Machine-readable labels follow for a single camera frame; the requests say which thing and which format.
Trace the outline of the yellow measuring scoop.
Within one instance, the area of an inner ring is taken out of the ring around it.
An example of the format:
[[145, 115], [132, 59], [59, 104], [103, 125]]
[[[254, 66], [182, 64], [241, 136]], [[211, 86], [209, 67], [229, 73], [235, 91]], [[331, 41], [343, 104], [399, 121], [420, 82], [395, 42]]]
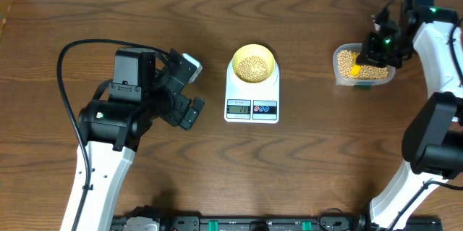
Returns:
[[357, 53], [352, 53], [352, 68], [349, 72], [349, 74], [352, 77], [357, 77], [360, 74], [361, 69], [362, 69], [362, 67], [356, 63], [357, 57], [358, 57]]

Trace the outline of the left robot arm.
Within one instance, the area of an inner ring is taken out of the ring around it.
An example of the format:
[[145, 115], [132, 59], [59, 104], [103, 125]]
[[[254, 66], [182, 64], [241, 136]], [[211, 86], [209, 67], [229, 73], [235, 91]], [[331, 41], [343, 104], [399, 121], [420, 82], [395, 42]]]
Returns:
[[119, 191], [140, 139], [161, 118], [189, 130], [205, 105], [182, 95], [202, 65], [175, 50], [120, 48], [112, 79], [101, 83], [80, 113], [80, 144], [62, 230], [109, 230]]

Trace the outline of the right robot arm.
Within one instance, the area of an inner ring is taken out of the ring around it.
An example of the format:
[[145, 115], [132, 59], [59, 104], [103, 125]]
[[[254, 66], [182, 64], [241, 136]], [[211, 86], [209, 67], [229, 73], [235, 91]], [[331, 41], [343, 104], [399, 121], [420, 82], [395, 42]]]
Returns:
[[436, 188], [452, 189], [448, 181], [462, 172], [462, 131], [451, 129], [462, 122], [462, 19], [434, 0], [400, 1], [398, 22], [390, 20], [387, 6], [373, 18], [375, 30], [355, 62], [400, 68], [418, 55], [428, 100], [405, 130], [399, 170], [369, 203], [357, 230], [403, 230]]

